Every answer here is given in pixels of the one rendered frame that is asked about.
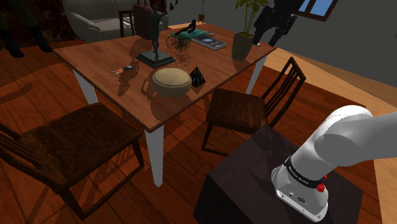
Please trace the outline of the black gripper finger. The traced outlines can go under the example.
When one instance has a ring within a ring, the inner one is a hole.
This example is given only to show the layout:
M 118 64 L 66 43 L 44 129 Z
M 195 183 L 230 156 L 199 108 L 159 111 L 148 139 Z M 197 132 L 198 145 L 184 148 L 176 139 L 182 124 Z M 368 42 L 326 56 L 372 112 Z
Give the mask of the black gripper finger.
M 270 16 L 270 8 L 262 9 L 260 16 L 254 23 L 256 28 L 254 32 L 253 45 L 258 45 L 263 34 L 269 29 L 268 18 Z
M 275 33 L 271 37 L 270 41 L 268 44 L 270 46 L 275 46 L 275 44 L 278 42 L 278 40 L 283 36 L 287 35 L 289 30 L 292 28 L 293 24 L 295 23 L 297 19 L 296 15 L 290 16 L 286 21 L 282 22 L 280 25 L 276 26 Z

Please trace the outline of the green plant in olive pot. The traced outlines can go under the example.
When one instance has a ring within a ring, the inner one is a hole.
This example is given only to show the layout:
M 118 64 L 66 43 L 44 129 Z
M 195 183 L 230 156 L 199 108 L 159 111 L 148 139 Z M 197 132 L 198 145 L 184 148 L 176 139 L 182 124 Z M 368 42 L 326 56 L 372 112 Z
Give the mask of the green plant in olive pot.
M 250 33 L 253 19 L 261 6 L 266 6 L 267 0 L 237 0 L 235 9 L 245 8 L 244 30 L 236 32 L 233 37 L 232 58 L 245 60 L 252 47 L 253 34 Z

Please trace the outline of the teal book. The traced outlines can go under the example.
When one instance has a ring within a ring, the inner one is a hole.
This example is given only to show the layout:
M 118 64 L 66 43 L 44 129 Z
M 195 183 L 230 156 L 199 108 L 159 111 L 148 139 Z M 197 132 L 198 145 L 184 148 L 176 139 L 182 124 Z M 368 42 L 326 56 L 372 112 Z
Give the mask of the teal book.
M 193 32 L 183 31 L 177 36 L 175 35 L 175 33 L 171 34 L 172 37 L 189 38 L 189 39 L 192 39 L 192 38 L 195 38 L 195 37 L 198 37 L 198 36 L 205 36 L 205 35 L 206 35 L 206 32 L 202 31 L 200 29 L 195 29 Z

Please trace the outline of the black curved sculpture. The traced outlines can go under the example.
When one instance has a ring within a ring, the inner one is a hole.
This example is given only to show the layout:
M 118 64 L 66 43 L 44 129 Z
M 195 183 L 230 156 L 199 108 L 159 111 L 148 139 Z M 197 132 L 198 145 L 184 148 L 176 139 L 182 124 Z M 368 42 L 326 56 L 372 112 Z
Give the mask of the black curved sculpture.
M 180 35 L 182 32 L 185 32 L 185 31 L 188 31 L 188 33 L 193 32 L 193 31 L 195 30 L 195 28 L 196 28 L 196 23 L 197 23 L 196 20 L 192 20 L 192 22 L 189 24 L 188 27 L 185 27 L 185 28 L 181 29 L 180 31 L 175 32 L 174 35 L 175 35 L 175 36 L 178 36 L 178 35 Z

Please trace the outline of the black pyramid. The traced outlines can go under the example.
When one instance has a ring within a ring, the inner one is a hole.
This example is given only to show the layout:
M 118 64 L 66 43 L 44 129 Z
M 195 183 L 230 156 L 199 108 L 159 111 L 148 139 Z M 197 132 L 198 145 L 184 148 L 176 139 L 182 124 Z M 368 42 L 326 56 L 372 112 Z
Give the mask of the black pyramid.
M 199 68 L 196 67 L 191 73 L 190 73 L 190 78 L 192 79 L 192 86 L 193 87 L 199 87 L 202 84 L 205 83 L 205 79 L 202 76 L 202 73 L 200 72 Z

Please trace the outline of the dark wooden chair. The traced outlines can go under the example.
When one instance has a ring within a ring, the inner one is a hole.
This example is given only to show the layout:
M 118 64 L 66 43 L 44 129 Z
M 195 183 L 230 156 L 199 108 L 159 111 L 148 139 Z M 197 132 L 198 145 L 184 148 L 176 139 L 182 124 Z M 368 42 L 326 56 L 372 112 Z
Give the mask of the dark wooden chair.
M 219 88 L 214 91 L 206 116 L 207 129 L 201 150 L 228 156 L 206 147 L 214 126 L 254 134 L 262 126 L 274 127 L 291 106 L 306 76 L 290 57 L 274 82 L 261 96 Z
M 133 147 L 143 168 L 141 136 L 135 127 L 98 102 L 23 134 L 0 123 L 0 159 L 49 186 L 80 220 L 85 220 L 133 175 L 128 174 L 87 210 L 82 210 L 70 188 L 128 146 Z

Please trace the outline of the beige round bowl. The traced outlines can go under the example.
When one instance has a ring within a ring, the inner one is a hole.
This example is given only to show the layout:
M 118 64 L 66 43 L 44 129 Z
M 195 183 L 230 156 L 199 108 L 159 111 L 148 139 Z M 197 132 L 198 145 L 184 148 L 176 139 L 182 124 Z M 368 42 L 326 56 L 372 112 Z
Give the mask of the beige round bowl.
M 192 87 L 192 78 L 182 69 L 163 68 L 152 76 L 153 88 L 164 97 L 181 97 Z

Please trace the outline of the dark human figure statue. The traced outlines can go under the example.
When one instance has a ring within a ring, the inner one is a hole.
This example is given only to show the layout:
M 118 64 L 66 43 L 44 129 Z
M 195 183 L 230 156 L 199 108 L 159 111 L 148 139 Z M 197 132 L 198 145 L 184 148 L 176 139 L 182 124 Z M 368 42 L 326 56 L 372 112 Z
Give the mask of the dark human figure statue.
M 153 45 L 153 51 L 142 52 L 136 57 L 137 59 L 141 60 L 142 62 L 153 68 L 164 66 L 175 61 L 172 56 L 158 49 L 158 39 L 160 33 L 158 26 L 160 24 L 160 19 L 165 16 L 166 13 L 159 13 L 157 9 L 158 6 L 154 4 L 152 6 L 153 13 L 148 15 L 146 19 L 146 23 L 150 25 L 148 27 L 148 31 L 150 32 L 150 40 Z

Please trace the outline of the dark side table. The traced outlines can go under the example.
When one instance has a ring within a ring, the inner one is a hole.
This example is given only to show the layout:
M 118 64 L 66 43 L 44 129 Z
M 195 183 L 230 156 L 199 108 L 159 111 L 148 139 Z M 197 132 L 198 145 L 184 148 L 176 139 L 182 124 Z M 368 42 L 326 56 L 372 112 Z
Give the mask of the dark side table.
M 134 36 L 136 34 L 134 29 L 134 18 L 133 18 L 133 11 L 132 10 L 120 10 L 119 14 L 119 21 L 120 21 L 120 37 L 125 37 L 125 28 L 124 25 L 128 25 L 131 29 L 131 33 Z M 124 20 L 124 15 L 128 15 L 128 21 Z

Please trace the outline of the orange and black keys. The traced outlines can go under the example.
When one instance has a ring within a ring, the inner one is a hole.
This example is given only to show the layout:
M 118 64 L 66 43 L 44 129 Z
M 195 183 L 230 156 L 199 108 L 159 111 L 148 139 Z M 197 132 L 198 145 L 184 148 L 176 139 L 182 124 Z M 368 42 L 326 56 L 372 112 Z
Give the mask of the orange and black keys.
M 120 73 L 123 73 L 124 71 L 128 71 L 128 70 L 131 70 L 133 68 L 134 68 L 133 66 L 129 65 L 129 66 L 126 66 L 126 67 L 119 68 L 116 71 L 112 71 L 111 73 L 120 74 Z

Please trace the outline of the dark robot stand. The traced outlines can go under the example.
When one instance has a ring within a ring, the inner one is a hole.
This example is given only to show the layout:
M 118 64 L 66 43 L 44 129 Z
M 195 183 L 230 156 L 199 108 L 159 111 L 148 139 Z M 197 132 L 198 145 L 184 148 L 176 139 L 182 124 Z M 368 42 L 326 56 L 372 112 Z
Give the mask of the dark robot stand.
M 270 127 L 258 130 L 208 172 L 193 213 L 198 224 L 357 224 L 363 191 L 334 171 L 318 223 L 277 198 L 270 173 L 297 149 Z

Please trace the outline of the wooden table with white legs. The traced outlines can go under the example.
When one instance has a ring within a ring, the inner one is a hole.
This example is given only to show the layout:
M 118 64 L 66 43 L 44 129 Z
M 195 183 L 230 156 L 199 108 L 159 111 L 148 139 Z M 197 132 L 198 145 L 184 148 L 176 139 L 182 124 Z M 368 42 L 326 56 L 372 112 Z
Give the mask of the wooden table with white legs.
M 102 93 L 127 116 L 133 118 L 145 131 L 153 180 L 156 186 L 163 181 L 164 125 L 186 108 L 195 104 L 214 89 L 222 86 L 254 66 L 247 93 L 250 93 L 265 63 L 267 55 L 274 48 L 266 42 L 253 47 L 243 61 L 232 58 L 234 32 L 222 27 L 204 24 L 199 29 L 212 31 L 218 40 L 224 41 L 226 47 L 214 51 L 193 43 L 187 50 L 187 65 L 173 62 L 171 67 L 180 68 L 190 73 L 199 68 L 205 83 L 191 88 L 186 95 L 169 98 L 158 95 L 150 87 L 154 68 L 139 62 L 136 71 L 126 71 L 129 88 L 119 95 L 120 77 L 114 73 L 135 60 L 136 55 L 150 50 L 151 42 L 139 36 L 111 39 L 83 45 L 58 48 L 55 54 L 62 58 L 73 72 L 89 104 L 97 102 L 96 92 Z

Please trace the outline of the grey sofa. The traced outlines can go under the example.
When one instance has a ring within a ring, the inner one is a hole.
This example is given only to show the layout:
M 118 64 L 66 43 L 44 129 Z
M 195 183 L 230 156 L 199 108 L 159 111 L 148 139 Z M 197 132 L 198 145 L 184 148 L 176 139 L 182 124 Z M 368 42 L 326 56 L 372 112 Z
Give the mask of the grey sofa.
M 150 0 L 62 0 L 62 4 L 73 31 L 87 43 L 120 38 L 120 10 L 132 10 L 136 34 L 150 37 L 143 30 L 146 15 L 152 13 Z M 130 27 L 124 28 L 125 36 L 132 36 Z

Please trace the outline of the window with brown frame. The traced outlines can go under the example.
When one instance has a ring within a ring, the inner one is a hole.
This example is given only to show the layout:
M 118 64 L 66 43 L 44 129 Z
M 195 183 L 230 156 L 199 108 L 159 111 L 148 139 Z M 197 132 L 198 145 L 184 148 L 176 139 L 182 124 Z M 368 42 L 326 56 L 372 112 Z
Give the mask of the window with brown frame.
M 304 0 L 297 15 L 325 22 L 338 0 Z

